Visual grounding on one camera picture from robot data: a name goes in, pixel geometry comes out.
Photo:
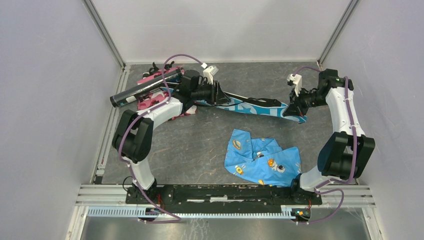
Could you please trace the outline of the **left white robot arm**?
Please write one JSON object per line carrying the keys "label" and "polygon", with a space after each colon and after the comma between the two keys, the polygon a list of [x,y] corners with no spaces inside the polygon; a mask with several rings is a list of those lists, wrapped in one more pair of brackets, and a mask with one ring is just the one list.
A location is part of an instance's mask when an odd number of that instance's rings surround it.
{"label": "left white robot arm", "polygon": [[133,184],[139,188],[137,196],[145,204],[151,204],[157,198],[157,190],[152,187],[156,179],[148,162],[155,128],[184,114],[197,102],[215,107],[231,101],[219,82],[205,79],[195,70],[181,73],[178,82],[151,80],[133,89],[144,95],[160,87],[168,91],[167,98],[144,110],[125,110],[112,139],[112,146],[129,168]]}

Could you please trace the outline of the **blue sport racket bag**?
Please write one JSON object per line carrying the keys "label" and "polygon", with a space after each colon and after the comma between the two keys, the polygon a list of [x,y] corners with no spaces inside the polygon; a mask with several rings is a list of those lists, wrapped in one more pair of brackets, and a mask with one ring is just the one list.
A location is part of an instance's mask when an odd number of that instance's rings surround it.
{"label": "blue sport racket bag", "polygon": [[171,93],[171,96],[182,103],[182,110],[180,111],[180,115],[188,110],[191,106],[197,106],[219,108],[241,114],[283,118],[298,123],[304,123],[307,120],[307,117],[305,116],[283,116],[283,112],[288,105],[276,99],[254,97],[248,98],[224,91],[231,99],[229,103],[222,105],[209,103],[205,100],[199,100],[199,88],[200,87],[194,90],[190,90],[183,88],[180,84],[170,87],[169,92]]}

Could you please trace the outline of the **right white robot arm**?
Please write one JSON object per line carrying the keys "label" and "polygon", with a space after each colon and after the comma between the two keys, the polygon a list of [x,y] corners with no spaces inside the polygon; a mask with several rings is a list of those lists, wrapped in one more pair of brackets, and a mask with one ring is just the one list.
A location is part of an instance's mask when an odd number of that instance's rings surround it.
{"label": "right white robot arm", "polygon": [[318,192],[329,184],[348,185],[359,178],[375,149],[372,137],[363,131],[354,106],[354,84],[340,77],[335,69],[325,69],[318,74],[317,87],[302,87],[302,76],[297,72],[287,76],[292,86],[289,104],[284,117],[304,118],[310,108],[328,106],[331,116],[332,135],[320,150],[316,166],[292,181],[289,199],[302,204],[309,192]]}

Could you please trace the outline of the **black shuttlecock tube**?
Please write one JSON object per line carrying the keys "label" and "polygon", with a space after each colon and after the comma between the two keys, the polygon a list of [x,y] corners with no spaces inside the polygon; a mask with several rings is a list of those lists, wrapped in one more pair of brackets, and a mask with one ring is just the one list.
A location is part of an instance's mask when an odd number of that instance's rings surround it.
{"label": "black shuttlecock tube", "polygon": [[139,97],[160,88],[163,85],[163,77],[167,82],[173,83],[181,78],[183,74],[184,69],[182,67],[173,67],[170,70],[165,70],[164,75],[159,71],[152,76],[143,78],[141,83],[136,86],[110,96],[110,103],[114,108],[125,106],[136,101]]}

